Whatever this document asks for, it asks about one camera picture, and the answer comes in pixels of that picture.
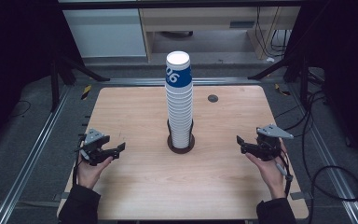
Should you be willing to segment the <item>yellow black tape strip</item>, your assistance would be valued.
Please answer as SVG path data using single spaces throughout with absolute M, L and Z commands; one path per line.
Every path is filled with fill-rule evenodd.
M 87 85 L 86 87 L 85 87 L 85 89 L 83 90 L 83 93 L 82 93 L 82 95 L 81 95 L 81 100 L 85 100 L 85 99 L 87 99 L 87 97 L 88 97 L 88 95 L 89 95 L 89 93 L 90 93 L 90 90 L 91 90 L 91 85 Z
M 291 95 L 290 91 L 283 91 L 279 84 L 274 84 L 274 88 L 275 88 L 276 92 L 278 92 L 279 94 L 282 94 L 284 96 L 290 96 Z

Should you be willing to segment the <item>black metal stand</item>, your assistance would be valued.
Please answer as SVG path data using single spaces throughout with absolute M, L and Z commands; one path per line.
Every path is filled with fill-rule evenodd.
M 109 78 L 102 77 L 89 70 L 85 65 L 81 65 L 76 61 L 66 57 L 57 56 L 50 63 L 50 83 L 51 83 L 51 95 L 52 106 L 51 111 L 55 111 L 60 102 L 60 90 L 59 90 L 59 78 L 62 79 L 65 85 L 73 85 L 76 81 L 75 75 L 72 70 L 75 69 L 84 75 L 91 77 L 92 79 L 105 82 L 109 81 Z
M 249 79 L 260 80 L 284 66 L 287 67 L 283 76 L 286 82 L 292 82 L 297 77 L 300 78 L 299 100 L 304 107 L 308 107 L 308 76 L 310 70 L 307 56 L 303 53 L 291 53 L 262 72 L 249 77 Z

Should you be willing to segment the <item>black curtain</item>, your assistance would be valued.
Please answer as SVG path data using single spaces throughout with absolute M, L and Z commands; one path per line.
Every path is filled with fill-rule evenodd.
M 308 30 L 310 65 L 324 70 L 324 91 L 344 132 L 358 147 L 358 0 L 322 0 L 302 7 L 291 42 Z
M 30 2 L 0 0 L 0 129 L 24 86 L 48 75 L 49 56 L 36 32 Z

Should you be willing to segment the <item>white cabinet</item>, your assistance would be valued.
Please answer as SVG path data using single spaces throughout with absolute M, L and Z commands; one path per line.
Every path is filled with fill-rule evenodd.
M 63 14 L 82 58 L 146 55 L 137 9 L 65 10 Z

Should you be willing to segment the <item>person's left hand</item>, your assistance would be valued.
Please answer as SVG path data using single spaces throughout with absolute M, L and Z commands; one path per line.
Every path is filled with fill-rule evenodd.
M 92 166 L 83 161 L 82 156 L 79 156 L 77 165 L 78 185 L 87 189 L 93 189 L 98 182 L 101 173 L 106 167 L 109 166 L 112 160 L 112 157 L 108 157 L 102 163 L 99 163 L 96 166 Z

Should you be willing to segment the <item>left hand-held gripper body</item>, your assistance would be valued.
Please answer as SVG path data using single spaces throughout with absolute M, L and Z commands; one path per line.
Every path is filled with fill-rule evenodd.
M 102 148 L 96 146 L 96 141 L 105 136 L 103 133 L 90 128 L 84 135 L 83 145 L 79 149 L 83 161 L 87 161 L 89 165 L 96 166 L 99 161 Z

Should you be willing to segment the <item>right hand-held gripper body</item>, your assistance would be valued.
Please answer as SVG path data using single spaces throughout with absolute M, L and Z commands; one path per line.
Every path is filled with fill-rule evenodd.
M 294 136 L 281 129 L 275 124 L 269 124 L 265 127 L 258 127 L 256 156 L 262 161 L 270 161 L 277 158 L 282 151 L 281 140 L 293 139 Z

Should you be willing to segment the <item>blue banded paper cup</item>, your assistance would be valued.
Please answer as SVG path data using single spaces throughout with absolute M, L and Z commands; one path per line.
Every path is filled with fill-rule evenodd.
M 166 57 L 166 83 L 184 88 L 192 82 L 190 57 L 184 51 L 170 52 Z

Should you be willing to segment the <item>stack of white paper cups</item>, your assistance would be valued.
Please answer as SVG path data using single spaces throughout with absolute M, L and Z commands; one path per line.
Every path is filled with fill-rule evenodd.
M 165 85 L 172 146 L 186 148 L 190 145 L 190 128 L 193 122 L 193 86 L 175 88 Z

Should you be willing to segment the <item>dark round cup holder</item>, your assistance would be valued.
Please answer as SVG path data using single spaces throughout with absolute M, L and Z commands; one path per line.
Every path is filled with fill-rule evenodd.
M 168 127 L 168 131 L 169 131 L 169 135 L 168 135 L 168 138 L 167 138 L 167 145 L 169 147 L 169 149 L 176 153 L 176 154 L 186 154 L 188 153 L 190 150 L 193 149 L 193 147 L 195 146 L 195 136 L 193 135 L 192 131 L 193 131 L 193 126 L 194 126 L 194 120 L 191 121 L 191 125 L 190 125 L 190 128 L 188 130 L 188 134 L 189 134 L 189 140 L 188 140 L 188 146 L 187 147 L 184 147 L 184 148 L 178 148 L 178 147 L 175 147 L 172 143 L 172 128 L 170 126 L 170 122 L 169 120 L 167 119 L 167 127 Z

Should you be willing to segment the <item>aluminium floor rail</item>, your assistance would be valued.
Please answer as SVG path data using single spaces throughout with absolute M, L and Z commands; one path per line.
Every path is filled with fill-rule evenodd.
M 59 94 L 59 101 L 56 108 L 49 113 L 44 126 L 37 136 L 34 145 L 21 167 L 19 174 L 17 175 L 12 187 L 10 188 L 5 199 L 0 203 L 0 224 L 7 224 L 19 198 L 29 180 L 32 171 L 37 164 L 39 157 L 48 141 L 48 138 L 58 120 L 59 115 L 67 101 L 68 94 L 72 90 L 72 86 L 64 86 L 62 93 Z
M 311 106 L 316 93 L 308 95 L 308 107 L 304 107 L 299 100 L 299 88 L 295 87 L 293 84 L 289 84 L 288 89 L 293 94 L 297 106 L 300 108 L 300 112 L 306 120 L 301 134 L 302 150 L 305 150 L 305 137 L 306 134 L 309 133 L 313 143 L 315 144 L 316 150 L 318 151 L 322 162 L 324 163 L 324 166 L 319 168 L 314 175 L 310 175 L 311 189 L 316 189 L 315 182 L 317 180 L 317 176 L 321 172 L 326 171 L 337 193 L 335 199 L 342 202 L 344 209 L 346 210 L 349 219 L 351 220 L 351 223 L 358 224 L 358 194 L 355 194 L 352 191 L 349 182 L 345 178 L 345 175 L 351 175 L 357 183 L 358 179 L 354 176 L 353 173 L 337 165 L 316 124 L 314 123 L 311 114 Z

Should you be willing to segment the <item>person's right hand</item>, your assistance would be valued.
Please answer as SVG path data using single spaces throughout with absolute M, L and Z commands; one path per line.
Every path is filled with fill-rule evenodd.
M 279 170 L 278 165 L 284 166 L 283 160 L 280 157 L 271 161 L 261 161 L 254 155 L 246 153 L 245 156 L 251 161 L 259 170 L 261 177 L 268 187 L 271 199 L 285 198 L 285 186 L 283 185 L 283 174 Z

